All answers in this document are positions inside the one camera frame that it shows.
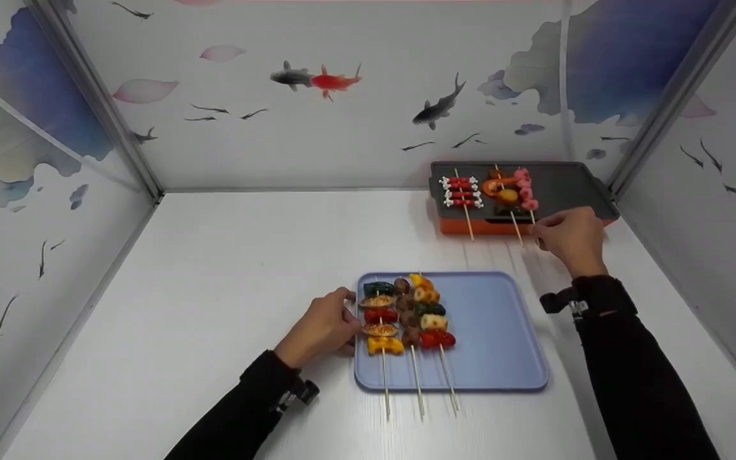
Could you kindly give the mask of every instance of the blue tray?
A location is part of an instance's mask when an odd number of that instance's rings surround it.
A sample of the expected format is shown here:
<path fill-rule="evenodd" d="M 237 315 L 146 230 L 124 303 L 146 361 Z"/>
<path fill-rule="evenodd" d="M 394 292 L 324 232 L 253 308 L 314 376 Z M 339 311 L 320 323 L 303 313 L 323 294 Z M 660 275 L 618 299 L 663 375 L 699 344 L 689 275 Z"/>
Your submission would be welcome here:
<path fill-rule="evenodd" d="M 368 273 L 356 287 L 375 280 L 394 282 L 406 273 Z M 456 390 L 540 390 L 547 384 L 547 366 L 535 340 L 519 288 L 502 272 L 423 273 L 441 293 L 447 310 L 448 331 L 456 346 L 445 350 L 450 379 Z M 363 321 L 362 309 L 358 312 Z M 416 390 L 411 350 L 401 356 L 386 354 L 388 389 Z M 448 390 L 438 349 L 417 349 L 422 390 Z M 365 337 L 356 342 L 354 378 L 366 390 L 383 390 L 382 358 L 369 356 Z"/>

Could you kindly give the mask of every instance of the wrist strap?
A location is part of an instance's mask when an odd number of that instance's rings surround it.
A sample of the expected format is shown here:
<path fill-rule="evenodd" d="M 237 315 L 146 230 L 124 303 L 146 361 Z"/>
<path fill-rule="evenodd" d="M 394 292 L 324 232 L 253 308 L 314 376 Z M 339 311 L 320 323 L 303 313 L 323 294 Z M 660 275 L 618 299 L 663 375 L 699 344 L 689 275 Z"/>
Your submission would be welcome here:
<path fill-rule="evenodd" d="M 557 293 L 541 295 L 540 300 L 548 314 L 557 314 L 569 306 L 576 321 L 599 317 L 604 312 L 638 314 L 623 284 L 607 275 L 578 277 L 572 280 L 572 286 Z"/>

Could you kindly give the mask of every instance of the orange grill base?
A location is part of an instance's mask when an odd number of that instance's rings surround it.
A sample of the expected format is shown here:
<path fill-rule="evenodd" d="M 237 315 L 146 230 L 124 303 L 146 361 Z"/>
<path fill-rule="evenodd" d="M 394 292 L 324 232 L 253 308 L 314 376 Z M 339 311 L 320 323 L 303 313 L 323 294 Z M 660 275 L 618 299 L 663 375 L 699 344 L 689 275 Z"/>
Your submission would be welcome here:
<path fill-rule="evenodd" d="M 604 227 L 615 222 L 615 219 L 604 219 Z M 515 235 L 516 227 L 509 224 L 494 224 L 484 219 L 470 219 L 473 224 L 474 235 Z M 519 232 L 522 235 L 528 234 L 529 224 L 519 224 Z M 439 218 L 439 232 L 443 235 L 470 235 L 468 232 L 468 222 L 463 218 Z"/>

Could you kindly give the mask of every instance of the wooden skewer stick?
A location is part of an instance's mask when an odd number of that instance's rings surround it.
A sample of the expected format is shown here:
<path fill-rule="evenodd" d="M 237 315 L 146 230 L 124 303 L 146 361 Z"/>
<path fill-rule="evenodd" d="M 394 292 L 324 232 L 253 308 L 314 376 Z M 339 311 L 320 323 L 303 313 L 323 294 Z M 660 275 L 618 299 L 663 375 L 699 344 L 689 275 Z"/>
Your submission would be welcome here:
<path fill-rule="evenodd" d="M 382 347 L 382 385 L 385 387 L 385 420 L 391 421 L 391 401 L 388 396 L 388 374 L 385 372 L 385 347 Z"/>
<path fill-rule="evenodd" d="M 456 391 L 453 390 L 453 384 L 450 383 L 450 373 L 447 372 L 447 358 L 445 358 L 445 347 L 439 344 L 439 355 L 441 357 L 441 369 L 445 371 L 445 380 L 450 388 L 450 405 L 453 405 L 453 414 L 459 416 L 459 401 L 456 400 Z"/>
<path fill-rule="evenodd" d="M 524 240 L 521 238 L 521 232 L 519 232 L 519 224 L 516 222 L 516 215 L 513 211 L 510 212 L 510 218 L 513 219 L 513 226 L 516 227 L 516 235 L 519 235 L 519 243 L 524 247 Z"/>
<path fill-rule="evenodd" d="M 459 169 L 453 168 L 453 174 L 456 175 L 456 177 L 459 177 Z M 476 237 L 473 236 L 473 225 L 470 224 L 470 213 L 468 213 L 468 206 L 467 204 L 463 204 L 464 206 L 464 218 L 468 221 L 468 232 L 470 232 L 470 241 L 475 242 Z"/>
<path fill-rule="evenodd" d="M 499 165 L 497 163 L 493 163 L 493 168 L 496 168 L 496 171 L 498 171 Z M 497 172 L 496 174 L 499 175 L 499 179 L 502 178 L 501 172 Z M 516 235 L 519 236 L 519 242 L 522 244 L 522 247 L 524 247 L 524 240 L 521 238 L 521 232 L 519 230 L 519 222 L 516 222 L 516 215 L 513 211 L 510 212 L 510 218 L 513 219 L 513 227 L 516 227 Z"/>
<path fill-rule="evenodd" d="M 424 402 L 422 401 L 422 387 L 418 383 L 417 348 L 411 345 L 411 357 L 414 360 L 414 378 L 417 380 L 417 393 L 420 400 L 420 418 L 424 422 Z"/>

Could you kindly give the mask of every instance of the red pepper piece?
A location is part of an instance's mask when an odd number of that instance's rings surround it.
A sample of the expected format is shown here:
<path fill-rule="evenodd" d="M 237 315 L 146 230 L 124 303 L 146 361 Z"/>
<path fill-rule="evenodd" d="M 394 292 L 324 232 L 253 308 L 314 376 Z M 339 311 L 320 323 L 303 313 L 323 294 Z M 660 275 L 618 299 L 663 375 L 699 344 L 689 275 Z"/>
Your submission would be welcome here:
<path fill-rule="evenodd" d="M 420 343 L 423 349 L 435 348 L 439 346 L 439 338 L 435 331 L 422 331 L 420 333 Z"/>
<path fill-rule="evenodd" d="M 399 314 L 394 309 L 382 309 L 382 320 L 386 323 L 396 323 L 399 320 Z"/>
<path fill-rule="evenodd" d="M 399 314 L 392 309 L 365 309 L 365 324 L 379 324 L 380 318 L 383 323 L 396 323 Z"/>
<path fill-rule="evenodd" d="M 434 331 L 433 335 L 436 336 L 436 340 L 438 341 L 438 344 L 441 344 L 444 348 L 449 348 L 452 346 L 455 346 L 456 344 L 456 338 L 453 337 L 453 334 L 447 331 Z"/>

